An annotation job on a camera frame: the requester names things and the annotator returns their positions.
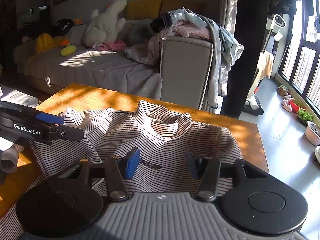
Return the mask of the white plush rabbit toy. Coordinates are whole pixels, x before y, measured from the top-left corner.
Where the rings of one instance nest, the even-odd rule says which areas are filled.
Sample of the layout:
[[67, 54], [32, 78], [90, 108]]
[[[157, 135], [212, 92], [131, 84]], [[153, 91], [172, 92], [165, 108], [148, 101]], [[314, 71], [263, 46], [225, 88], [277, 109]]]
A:
[[103, 13], [99, 13], [98, 9], [93, 10], [91, 22], [84, 34], [84, 45], [91, 47], [104, 42], [114, 43], [126, 23], [124, 17], [118, 17], [126, 5], [127, 0], [114, 0]]

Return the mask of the small green plant tray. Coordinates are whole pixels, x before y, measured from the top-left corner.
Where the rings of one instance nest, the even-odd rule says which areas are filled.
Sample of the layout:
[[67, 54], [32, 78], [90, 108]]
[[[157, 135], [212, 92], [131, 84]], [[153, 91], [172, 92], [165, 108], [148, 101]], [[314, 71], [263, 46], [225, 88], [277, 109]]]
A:
[[307, 110], [300, 108], [297, 112], [297, 119], [306, 127], [308, 125], [308, 121], [313, 122], [313, 115]]

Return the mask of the pink round basin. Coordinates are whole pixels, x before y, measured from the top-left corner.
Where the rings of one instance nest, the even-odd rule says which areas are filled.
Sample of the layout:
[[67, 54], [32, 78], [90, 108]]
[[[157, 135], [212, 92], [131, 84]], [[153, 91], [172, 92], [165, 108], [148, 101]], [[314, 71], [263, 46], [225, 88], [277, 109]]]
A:
[[320, 144], [320, 129], [319, 126], [311, 121], [307, 121], [305, 136], [313, 145]]

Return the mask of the yellow toy on sofa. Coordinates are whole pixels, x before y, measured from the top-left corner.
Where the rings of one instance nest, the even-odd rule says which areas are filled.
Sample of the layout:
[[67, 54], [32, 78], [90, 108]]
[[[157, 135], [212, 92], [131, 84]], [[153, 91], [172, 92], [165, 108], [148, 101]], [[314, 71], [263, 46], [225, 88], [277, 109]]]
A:
[[68, 56], [76, 52], [76, 46], [68, 45], [60, 51], [61, 56]]

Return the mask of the white plant pot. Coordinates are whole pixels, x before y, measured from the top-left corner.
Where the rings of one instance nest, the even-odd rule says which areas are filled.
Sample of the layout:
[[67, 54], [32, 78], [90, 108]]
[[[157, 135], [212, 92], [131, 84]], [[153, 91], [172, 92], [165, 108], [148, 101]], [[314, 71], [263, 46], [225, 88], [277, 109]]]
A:
[[314, 154], [315, 154], [315, 159], [318, 161], [318, 163], [320, 164], [320, 146], [317, 146], [314, 150]]

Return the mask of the pile of clothes on sofa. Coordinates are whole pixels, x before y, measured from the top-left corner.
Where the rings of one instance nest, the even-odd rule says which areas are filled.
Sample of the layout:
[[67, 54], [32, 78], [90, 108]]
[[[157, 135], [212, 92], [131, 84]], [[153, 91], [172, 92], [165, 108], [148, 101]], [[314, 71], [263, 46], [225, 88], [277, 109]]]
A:
[[189, 9], [172, 10], [150, 23], [148, 42], [125, 49], [138, 63], [159, 65], [157, 98], [215, 112], [227, 95], [228, 73], [244, 51], [232, 33]]

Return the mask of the striped brown white sweater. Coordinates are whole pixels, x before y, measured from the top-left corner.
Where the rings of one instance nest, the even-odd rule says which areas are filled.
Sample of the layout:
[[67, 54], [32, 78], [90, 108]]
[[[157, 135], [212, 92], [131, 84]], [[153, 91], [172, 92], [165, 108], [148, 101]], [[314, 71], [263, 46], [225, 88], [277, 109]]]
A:
[[222, 163], [232, 164], [242, 157], [227, 128], [196, 122], [187, 113], [146, 101], [134, 112], [68, 108], [63, 116], [67, 125], [84, 130], [84, 138], [79, 142], [60, 139], [50, 145], [31, 141], [42, 171], [36, 183], [79, 159], [99, 164], [108, 157], [124, 157], [134, 147], [140, 150], [137, 170], [125, 181], [138, 201], [112, 208], [76, 239], [230, 239], [239, 235], [238, 230], [220, 224], [211, 207], [183, 196], [196, 193], [199, 187], [185, 163], [187, 148]]

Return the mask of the grey sofa bed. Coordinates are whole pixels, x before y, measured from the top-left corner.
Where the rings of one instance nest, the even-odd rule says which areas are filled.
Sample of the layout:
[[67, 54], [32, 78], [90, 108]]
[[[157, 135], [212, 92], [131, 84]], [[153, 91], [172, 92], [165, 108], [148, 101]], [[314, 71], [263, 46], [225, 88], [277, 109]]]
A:
[[14, 49], [17, 71], [28, 85], [54, 94], [71, 83], [160, 99], [162, 78], [158, 67], [127, 58], [123, 51], [97, 51], [81, 46], [86, 25], [75, 25], [67, 34], [76, 51], [61, 56], [61, 48], [37, 54], [36, 42]]

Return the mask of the yellow sofa cushion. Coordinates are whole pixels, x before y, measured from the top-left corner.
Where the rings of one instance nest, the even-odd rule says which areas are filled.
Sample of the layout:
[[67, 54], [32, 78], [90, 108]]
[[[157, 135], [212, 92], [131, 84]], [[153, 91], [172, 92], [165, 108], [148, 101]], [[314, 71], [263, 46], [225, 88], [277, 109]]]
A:
[[128, 1], [125, 18], [127, 20], [154, 20], [159, 16], [163, 0], [135, 0]]

